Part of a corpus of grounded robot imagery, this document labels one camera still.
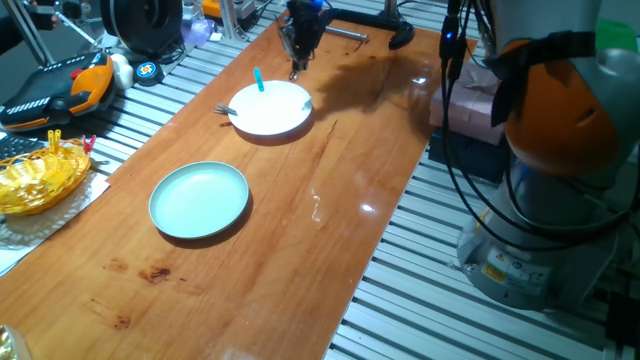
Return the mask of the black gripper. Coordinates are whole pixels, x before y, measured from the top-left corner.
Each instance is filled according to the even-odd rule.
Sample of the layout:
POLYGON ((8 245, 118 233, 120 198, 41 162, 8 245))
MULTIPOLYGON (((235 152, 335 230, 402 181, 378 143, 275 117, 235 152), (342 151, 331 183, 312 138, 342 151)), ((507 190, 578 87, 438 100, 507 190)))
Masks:
POLYGON ((300 73, 315 59, 315 50, 324 32, 325 23, 321 19, 323 0, 290 0, 287 2, 293 41, 302 48, 302 57, 296 47, 292 48, 292 72, 300 73))

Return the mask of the person hand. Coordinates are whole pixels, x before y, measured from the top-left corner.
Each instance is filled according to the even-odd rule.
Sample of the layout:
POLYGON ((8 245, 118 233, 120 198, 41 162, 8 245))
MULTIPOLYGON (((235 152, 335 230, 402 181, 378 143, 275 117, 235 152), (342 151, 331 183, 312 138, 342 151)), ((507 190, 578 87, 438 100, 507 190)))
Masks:
POLYGON ((26 10, 33 21, 35 27, 38 30, 51 31, 57 27, 58 18, 55 14, 41 14, 36 11, 38 3, 36 0, 31 0, 30 5, 26 7, 26 10))

